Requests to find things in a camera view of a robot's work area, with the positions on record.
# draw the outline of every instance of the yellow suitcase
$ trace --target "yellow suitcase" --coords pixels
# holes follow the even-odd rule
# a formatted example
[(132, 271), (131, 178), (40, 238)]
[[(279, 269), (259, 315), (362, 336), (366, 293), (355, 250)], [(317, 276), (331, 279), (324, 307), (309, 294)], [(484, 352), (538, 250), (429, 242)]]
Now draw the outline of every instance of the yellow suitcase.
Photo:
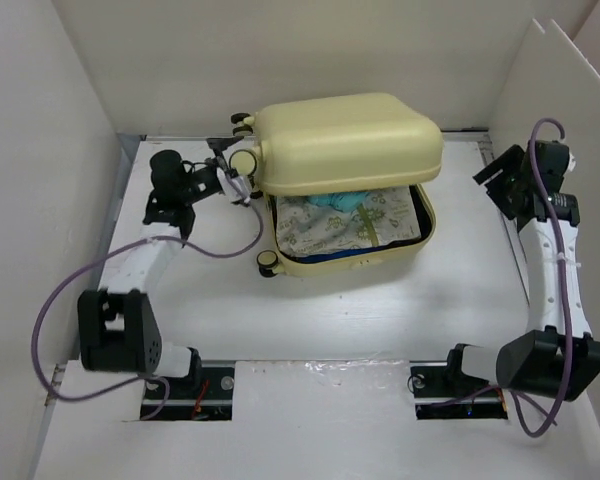
[(417, 241), (393, 242), (371, 253), (304, 263), (275, 251), (258, 255), (260, 273), (306, 277), (373, 265), (414, 255), (435, 230), (433, 207), (422, 183), (440, 172), (442, 134), (428, 118), (385, 93), (349, 95), (263, 108), (232, 119), (234, 133), (255, 134), (249, 151), (232, 165), (253, 162), (256, 189), (264, 193), (276, 237), (275, 197), (301, 197), (410, 186), (420, 225)]

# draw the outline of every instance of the robotic arm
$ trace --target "robotic arm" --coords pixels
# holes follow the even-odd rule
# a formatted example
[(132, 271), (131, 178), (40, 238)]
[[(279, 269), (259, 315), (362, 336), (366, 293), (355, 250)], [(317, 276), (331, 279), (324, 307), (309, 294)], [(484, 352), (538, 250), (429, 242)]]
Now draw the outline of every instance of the robotic arm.
[[(535, 145), (538, 167), (565, 243), (566, 288), (572, 317), (573, 366), (566, 401), (575, 400), (600, 373), (600, 342), (594, 341), (578, 285), (576, 238), (580, 216), (575, 196), (562, 194), (571, 165), (569, 148), (557, 142)], [(564, 367), (565, 331), (560, 302), (559, 252), (548, 212), (537, 193), (529, 152), (515, 145), (474, 177), (509, 220), (516, 220), (529, 275), (526, 333), (499, 350), (458, 344), (447, 359), (451, 382), (486, 380), (501, 388), (555, 398)]]
[[(145, 209), (142, 238), (187, 240), (195, 220), (192, 205), (211, 195), (223, 193), (233, 204), (248, 205), (249, 182), (223, 155), (240, 140), (242, 137), (208, 139), (214, 157), (201, 164), (202, 168), (183, 161), (173, 150), (154, 155), (150, 161), (153, 191)], [(197, 350), (162, 342), (149, 301), (181, 248), (177, 242), (146, 243), (131, 251), (106, 287), (82, 293), (78, 324), (85, 369), (180, 378), (194, 385), (200, 382), (202, 367)], [(122, 330), (108, 328), (120, 318)]]

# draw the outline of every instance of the white floor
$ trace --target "white floor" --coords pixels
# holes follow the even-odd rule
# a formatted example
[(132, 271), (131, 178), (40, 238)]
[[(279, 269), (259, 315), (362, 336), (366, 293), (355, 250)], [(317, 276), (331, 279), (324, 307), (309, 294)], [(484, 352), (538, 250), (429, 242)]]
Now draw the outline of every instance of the white floor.
[[(194, 161), (207, 153), (194, 142), (145, 142), (112, 248), (136, 238), (148, 160), (164, 148)], [(36, 478), (600, 479), (600, 431), (586, 396), (538, 441), (513, 412), (509, 422), (415, 419), (405, 360), (444, 359), (458, 342), (498, 346), (526, 325), (503, 223), (471, 179), (482, 166), (477, 144), (446, 143), (442, 174), (426, 185), (438, 230), (412, 261), (267, 280), (254, 259), (270, 235), (234, 260), (183, 252), (152, 298), (156, 318), (163, 339), (204, 359), (249, 361), (237, 366), (233, 420), (130, 421), (140, 385), (59, 404)], [(222, 198), (196, 213), (192, 239), (209, 249), (237, 249), (255, 234), (252, 214)], [(323, 361), (363, 358), (371, 361)], [(62, 389), (86, 392), (116, 378), (72, 363)]]

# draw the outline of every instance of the blue cloth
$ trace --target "blue cloth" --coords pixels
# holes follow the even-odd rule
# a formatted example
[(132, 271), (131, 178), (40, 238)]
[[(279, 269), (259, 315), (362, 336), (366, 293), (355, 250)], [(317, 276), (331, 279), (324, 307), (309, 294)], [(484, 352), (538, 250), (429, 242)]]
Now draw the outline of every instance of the blue cloth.
[(365, 201), (369, 192), (327, 193), (325, 195), (309, 195), (307, 201), (316, 207), (332, 207), (343, 213), (353, 212)]

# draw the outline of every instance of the red wire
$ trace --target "red wire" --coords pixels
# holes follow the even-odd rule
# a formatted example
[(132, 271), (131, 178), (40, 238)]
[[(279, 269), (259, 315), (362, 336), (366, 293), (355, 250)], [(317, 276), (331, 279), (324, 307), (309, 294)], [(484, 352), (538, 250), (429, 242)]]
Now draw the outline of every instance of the red wire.
[(202, 398), (204, 397), (204, 395), (207, 393), (207, 389), (209, 388), (209, 380), (205, 380), (204, 384), (202, 385), (202, 391), (200, 392), (200, 395), (198, 395), (198, 398), (196, 399), (196, 404), (193, 407), (193, 412), (191, 412), (191, 420), (193, 420), (196, 416), (196, 413), (198, 413), (200, 411), (200, 402), (202, 401)]

